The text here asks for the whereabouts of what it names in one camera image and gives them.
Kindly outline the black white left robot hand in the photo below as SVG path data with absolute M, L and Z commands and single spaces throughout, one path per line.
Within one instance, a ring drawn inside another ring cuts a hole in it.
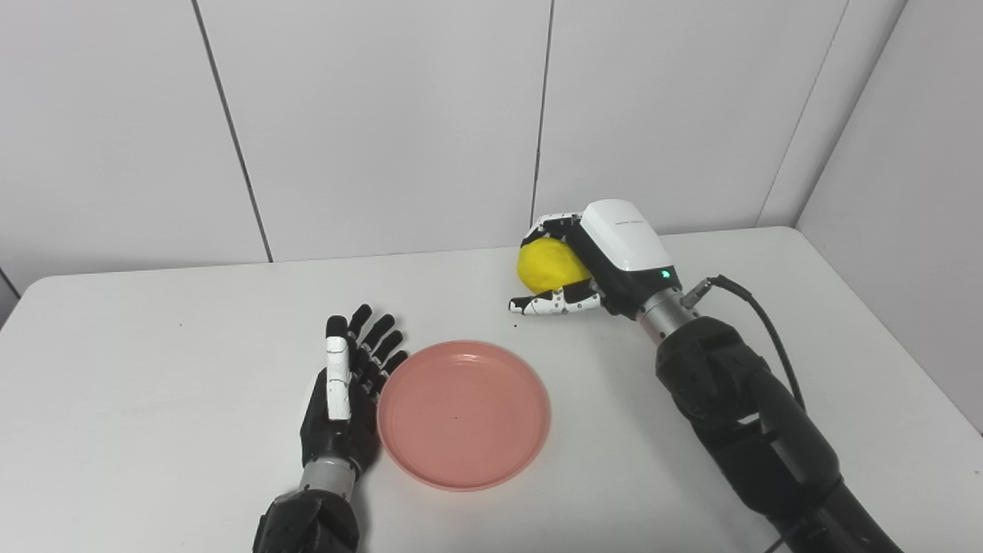
M 316 375 L 300 427 L 302 464 L 343 459 L 362 475 L 378 458 L 382 390 L 409 354 L 396 318 L 364 303 L 333 315 L 324 330 L 324 367 Z

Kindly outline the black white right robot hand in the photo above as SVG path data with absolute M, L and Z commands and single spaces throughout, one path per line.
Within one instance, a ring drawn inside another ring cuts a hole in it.
M 650 298 L 682 290 L 657 232 L 627 200 L 539 217 L 520 244 L 517 273 L 531 295 L 510 299 L 508 308 L 526 316 L 603 306 L 635 320 Z

